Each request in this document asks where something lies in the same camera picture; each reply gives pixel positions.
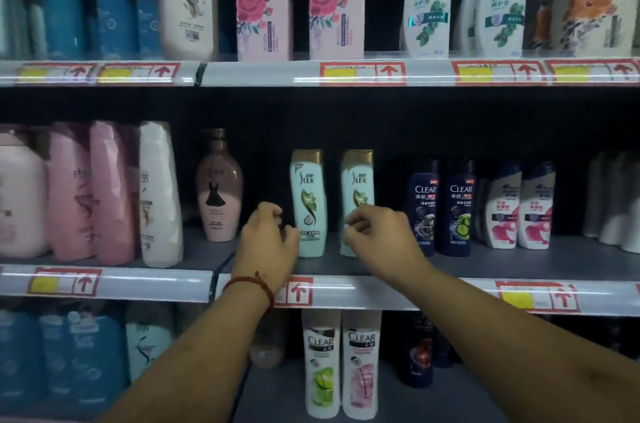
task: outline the price label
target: price label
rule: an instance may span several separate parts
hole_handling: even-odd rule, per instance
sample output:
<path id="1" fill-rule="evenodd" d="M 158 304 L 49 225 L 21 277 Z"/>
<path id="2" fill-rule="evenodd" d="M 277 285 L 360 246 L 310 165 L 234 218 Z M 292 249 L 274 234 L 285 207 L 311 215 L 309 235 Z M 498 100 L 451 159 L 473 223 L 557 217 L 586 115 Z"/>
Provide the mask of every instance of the price label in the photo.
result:
<path id="1" fill-rule="evenodd" d="M 100 268 L 63 268 L 38 266 L 31 277 L 29 295 L 95 297 Z"/>
<path id="2" fill-rule="evenodd" d="M 579 314 L 578 292 L 569 283 L 496 281 L 498 294 L 518 308 L 545 314 Z"/>
<path id="3" fill-rule="evenodd" d="M 275 297 L 275 306 L 313 306 L 313 276 L 292 276 Z"/>
<path id="4" fill-rule="evenodd" d="M 320 63 L 320 84 L 350 87 L 405 87 L 406 68 L 404 62 Z"/>
<path id="5" fill-rule="evenodd" d="M 542 63 L 534 60 L 452 61 L 459 86 L 546 85 Z"/>
<path id="6" fill-rule="evenodd" d="M 26 62 L 15 71 L 16 83 L 90 83 L 98 63 Z"/>
<path id="7" fill-rule="evenodd" d="M 632 59 L 545 60 L 554 83 L 629 85 L 640 82 L 640 70 Z"/>
<path id="8" fill-rule="evenodd" d="M 97 82 L 101 85 L 139 83 L 171 83 L 180 69 L 180 63 L 142 63 L 115 62 L 105 63 L 98 71 Z"/>

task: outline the hand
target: hand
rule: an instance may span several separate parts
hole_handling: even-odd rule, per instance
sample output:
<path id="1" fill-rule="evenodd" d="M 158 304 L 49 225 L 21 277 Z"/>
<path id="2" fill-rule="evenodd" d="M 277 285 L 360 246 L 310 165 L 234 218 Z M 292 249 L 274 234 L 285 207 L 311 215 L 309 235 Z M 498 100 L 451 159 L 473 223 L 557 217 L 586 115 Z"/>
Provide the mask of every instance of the hand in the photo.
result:
<path id="1" fill-rule="evenodd" d="M 416 269 L 431 267 L 404 212 L 365 204 L 345 219 L 344 242 L 369 271 L 399 289 Z"/>
<path id="2" fill-rule="evenodd" d="M 255 276 L 267 284 L 275 295 L 291 276 L 298 259 L 300 232 L 285 226 L 280 234 L 282 209 L 270 202 L 260 202 L 242 228 L 231 278 Z"/>

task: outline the barcode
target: barcode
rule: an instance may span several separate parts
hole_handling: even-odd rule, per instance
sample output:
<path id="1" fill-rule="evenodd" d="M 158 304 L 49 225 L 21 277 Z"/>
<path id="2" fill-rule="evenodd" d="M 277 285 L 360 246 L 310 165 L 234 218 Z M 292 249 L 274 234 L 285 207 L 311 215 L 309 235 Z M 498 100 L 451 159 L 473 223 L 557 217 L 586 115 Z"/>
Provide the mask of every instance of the barcode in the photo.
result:
<path id="1" fill-rule="evenodd" d="M 187 36 L 187 39 L 193 42 L 199 41 L 200 40 L 200 33 L 196 32 L 196 31 L 185 31 L 184 32 L 185 35 Z"/>

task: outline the store shelf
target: store shelf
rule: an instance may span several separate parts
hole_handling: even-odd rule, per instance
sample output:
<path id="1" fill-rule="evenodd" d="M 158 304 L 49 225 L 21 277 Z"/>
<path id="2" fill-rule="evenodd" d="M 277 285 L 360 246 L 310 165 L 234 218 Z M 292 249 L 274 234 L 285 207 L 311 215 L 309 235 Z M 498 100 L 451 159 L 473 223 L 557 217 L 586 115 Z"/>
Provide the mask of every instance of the store shelf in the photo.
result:
<path id="1" fill-rule="evenodd" d="M 167 269 L 148 268 L 141 259 L 100 267 L 97 258 L 60 264 L 46 255 L 0 263 L 0 296 L 64 296 L 119 300 L 208 302 L 214 272 L 236 250 L 236 241 L 213 243 L 201 228 L 184 231 L 184 261 Z"/>
<path id="2" fill-rule="evenodd" d="M 398 421 L 500 423 L 507 419 L 489 394 L 462 365 L 434 369 L 433 385 L 427 389 L 405 386 L 393 366 L 380 361 L 378 414 L 373 423 Z M 305 409 L 305 367 L 302 359 L 286 359 L 271 371 L 252 367 L 232 423 L 315 422 Z M 340 409 L 335 423 L 347 423 Z"/>
<path id="3" fill-rule="evenodd" d="M 407 59 L 368 53 L 364 60 L 209 63 L 203 87 L 639 86 L 636 58 L 507 60 Z"/>
<path id="4" fill-rule="evenodd" d="M 113 85 L 192 87 L 197 61 L 0 61 L 0 87 Z"/>
<path id="5" fill-rule="evenodd" d="M 640 316 L 640 255 L 594 239 L 555 237 L 547 250 L 491 249 L 476 242 L 469 258 L 436 254 L 431 262 L 532 313 Z M 231 267 L 222 269 L 216 297 Z M 336 235 L 322 258 L 298 259 L 276 301 L 303 308 L 416 310 L 357 258 L 341 256 Z"/>

